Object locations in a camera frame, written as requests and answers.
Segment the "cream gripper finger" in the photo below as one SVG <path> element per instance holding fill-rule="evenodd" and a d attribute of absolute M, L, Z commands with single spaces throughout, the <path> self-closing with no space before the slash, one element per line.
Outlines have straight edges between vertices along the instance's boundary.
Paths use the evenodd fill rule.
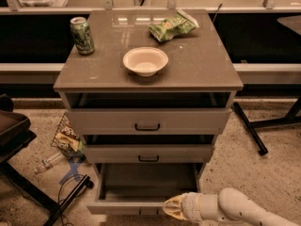
<path fill-rule="evenodd" d="M 164 209 L 165 213 L 170 215 L 171 217 L 174 217 L 178 220 L 187 220 L 187 217 L 184 215 L 183 211 L 181 208 L 176 208 L 176 207 L 167 207 Z"/>
<path fill-rule="evenodd" d="M 181 209 L 183 199 L 184 199 L 184 195 L 178 195 L 178 196 L 172 197 L 164 202 L 164 207 L 171 208 L 171 209 Z"/>

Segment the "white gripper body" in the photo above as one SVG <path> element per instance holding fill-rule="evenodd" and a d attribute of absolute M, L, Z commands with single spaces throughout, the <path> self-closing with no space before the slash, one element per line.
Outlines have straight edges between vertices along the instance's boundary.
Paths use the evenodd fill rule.
<path fill-rule="evenodd" d="M 201 222 L 202 217 L 199 208 L 200 195 L 195 192 L 183 194 L 182 213 L 191 222 Z"/>

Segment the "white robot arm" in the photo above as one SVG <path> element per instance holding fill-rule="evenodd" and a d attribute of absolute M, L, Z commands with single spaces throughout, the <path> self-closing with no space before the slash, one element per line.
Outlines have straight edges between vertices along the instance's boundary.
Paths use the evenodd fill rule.
<path fill-rule="evenodd" d="M 247 195 L 228 187 L 219 194 L 183 193 L 164 202 L 166 214 L 194 223 L 213 220 L 222 224 L 247 222 L 252 226 L 299 226 L 254 203 Z"/>

